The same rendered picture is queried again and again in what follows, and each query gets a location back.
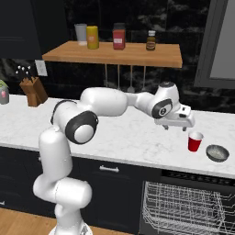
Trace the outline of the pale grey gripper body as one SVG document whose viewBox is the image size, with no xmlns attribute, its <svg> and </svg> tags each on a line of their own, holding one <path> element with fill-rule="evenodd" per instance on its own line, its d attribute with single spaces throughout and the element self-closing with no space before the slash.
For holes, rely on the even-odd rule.
<svg viewBox="0 0 235 235">
<path fill-rule="evenodd" d="M 161 119 L 155 119 L 154 123 L 161 126 L 174 126 L 174 127 L 183 127 L 183 128 L 192 128 L 196 121 L 193 114 L 190 114 L 186 117 L 178 117 L 177 119 L 170 119 L 163 117 Z"/>
</svg>

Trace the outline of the red plastic cup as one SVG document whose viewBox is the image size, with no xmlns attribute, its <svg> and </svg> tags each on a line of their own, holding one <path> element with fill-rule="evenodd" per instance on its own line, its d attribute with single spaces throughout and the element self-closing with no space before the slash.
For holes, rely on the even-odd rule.
<svg viewBox="0 0 235 235">
<path fill-rule="evenodd" d="M 188 150 L 197 151 L 204 135 L 201 132 L 191 131 L 188 134 Z"/>
</svg>

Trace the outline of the grey bowl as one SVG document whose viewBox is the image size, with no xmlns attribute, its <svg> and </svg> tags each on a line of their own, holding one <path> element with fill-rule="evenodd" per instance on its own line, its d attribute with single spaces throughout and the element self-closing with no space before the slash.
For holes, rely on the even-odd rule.
<svg viewBox="0 0 235 235">
<path fill-rule="evenodd" d="M 220 145 L 207 146 L 206 154 L 214 162 L 225 162 L 229 158 L 229 151 Z"/>
</svg>

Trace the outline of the black dishwasher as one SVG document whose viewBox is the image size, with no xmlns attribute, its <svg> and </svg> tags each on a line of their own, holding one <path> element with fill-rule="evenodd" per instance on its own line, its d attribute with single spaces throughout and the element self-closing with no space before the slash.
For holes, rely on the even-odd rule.
<svg viewBox="0 0 235 235">
<path fill-rule="evenodd" d="M 235 180 L 149 170 L 140 235 L 235 235 Z"/>
</svg>

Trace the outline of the hanging metal spatula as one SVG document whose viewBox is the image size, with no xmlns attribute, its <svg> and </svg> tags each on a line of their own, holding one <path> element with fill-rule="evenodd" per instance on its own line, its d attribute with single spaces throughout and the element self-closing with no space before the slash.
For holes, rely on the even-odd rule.
<svg viewBox="0 0 235 235">
<path fill-rule="evenodd" d="M 133 87 L 133 66 L 132 65 L 130 65 L 130 80 L 129 80 L 128 93 L 135 93 L 135 89 Z"/>
</svg>

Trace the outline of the black drawer front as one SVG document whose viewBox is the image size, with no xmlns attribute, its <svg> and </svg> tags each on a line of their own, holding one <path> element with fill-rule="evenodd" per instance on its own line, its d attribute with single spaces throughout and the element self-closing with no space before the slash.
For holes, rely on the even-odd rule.
<svg viewBox="0 0 235 235">
<path fill-rule="evenodd" d="M 118 168 L 119 172 L 100 171 L 99 166 Z M 73 171 L 93 188 L 110 188 L 123 184 L 142 185 L 143 181 L 159 182 L 162 171 L 158 168 L 132 165 L 128 163 L 100 161 L 73 157 Z"/>
</svg>

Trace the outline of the brown glass bottle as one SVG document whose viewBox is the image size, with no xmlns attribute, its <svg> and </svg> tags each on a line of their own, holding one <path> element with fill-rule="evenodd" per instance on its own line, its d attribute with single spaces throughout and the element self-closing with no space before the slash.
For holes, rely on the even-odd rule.
<svg viewBox="0 0 235 235">
<path fill-rule="evenodd" d="M 155 31 L 149 30 L 146 42 L 146 50 L 155 50 L 155 45 L 156 45 Z"/>
</svg>

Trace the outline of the yellow can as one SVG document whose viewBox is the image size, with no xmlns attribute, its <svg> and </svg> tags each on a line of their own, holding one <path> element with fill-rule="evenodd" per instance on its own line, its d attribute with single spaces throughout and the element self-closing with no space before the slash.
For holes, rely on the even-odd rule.
<svg viewBox="0 0 235 235">
<path fill-rule="evenodd" d="M 86 27 L 86 41 L 87 48 L 90 50 L 95 50 L 99 48 L 98 39 L 98 27 L 97 26 L 87 26 Z"/>
</svg>

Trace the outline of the wooden knife block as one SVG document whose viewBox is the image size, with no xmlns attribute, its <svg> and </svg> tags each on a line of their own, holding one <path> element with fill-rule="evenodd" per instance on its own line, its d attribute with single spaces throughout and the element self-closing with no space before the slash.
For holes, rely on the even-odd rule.
<svg viewBox="0 0 235 235">
<path fill-rule="evenodd" d="M 27 96 L 28 106 L 39 106 L 48 99 L 44 86 L 38 77 L 32 77 L 30 80 L 24 78 L 19 85 Z"/>
</svg>

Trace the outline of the black base cupboard run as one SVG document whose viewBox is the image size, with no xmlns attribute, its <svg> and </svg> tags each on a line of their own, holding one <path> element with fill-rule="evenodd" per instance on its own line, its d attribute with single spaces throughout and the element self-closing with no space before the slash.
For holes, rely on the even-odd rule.
<svg viewBox="0 0 235 235">
<path fill-rule="evenodd" d="M 42 167 L 36 151 L 0 147 L 0 202 L 6 202 L 0 207 L 52 218 L 54 205 L 35 197 L 32 192 L 33 183 L 40 174 Z M 85 181 L 73 169 L 69 176 Z M 88 225 L 133 235 L 139 233 L 143 182 L 142 185 L 92 189 L 92 200 L 82 210 Z"/>
</svg>

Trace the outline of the grey window frame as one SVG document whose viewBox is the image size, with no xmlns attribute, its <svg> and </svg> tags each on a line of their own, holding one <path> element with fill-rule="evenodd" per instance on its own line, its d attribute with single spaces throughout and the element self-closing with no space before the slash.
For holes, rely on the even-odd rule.
<svg viewBox="0 0 235 235">
<path fill-rule="evenodd" d="M 195 87 L 235 89 L 235 0 L 211 0 Z"/>
</svg>

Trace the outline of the wooden wall shelf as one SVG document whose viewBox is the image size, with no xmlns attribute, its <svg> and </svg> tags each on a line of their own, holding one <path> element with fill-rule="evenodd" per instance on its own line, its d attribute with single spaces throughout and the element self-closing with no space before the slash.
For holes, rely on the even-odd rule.
<svg viewBox="0 0 235 235">
<path fill-rule="evenodd" d="M 157 44 L 155 50 L 146 50 L 144 43 L 127 43 L 124 50 L 114 50 L 112 42 L 100 42 L 90 50 L 76 41 L 67 41 L 42 55 L 46 62 L 83 62 L 181 68 L 183 65 L 178 44 Z"/>
</svg>

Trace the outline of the white wall socket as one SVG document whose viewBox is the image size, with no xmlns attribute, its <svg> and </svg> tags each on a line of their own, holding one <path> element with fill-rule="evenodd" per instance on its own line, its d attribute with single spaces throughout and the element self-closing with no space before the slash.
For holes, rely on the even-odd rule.
<svg viewBox="0 0 235 235">
<path fill-rule="evenodd" d="M 46 68 L 46 64 L 45 61 L 43 60 L 35 60 L 36 63 L 36 67 L 37 67 L 37 72 L 39 76 L 47 76 L 47 68 Z"/>
</svg>

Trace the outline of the black wall cupboard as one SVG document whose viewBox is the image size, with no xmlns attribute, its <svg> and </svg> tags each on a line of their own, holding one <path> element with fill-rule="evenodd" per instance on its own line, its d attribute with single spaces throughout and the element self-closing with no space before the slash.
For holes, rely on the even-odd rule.
<svg viewBox="0 0 235 235">
<path fill-rule="evenodd" d="M 0 58 L 41 60 L 67 41 L 63 0 L 0 0 Z"/>
</svg>

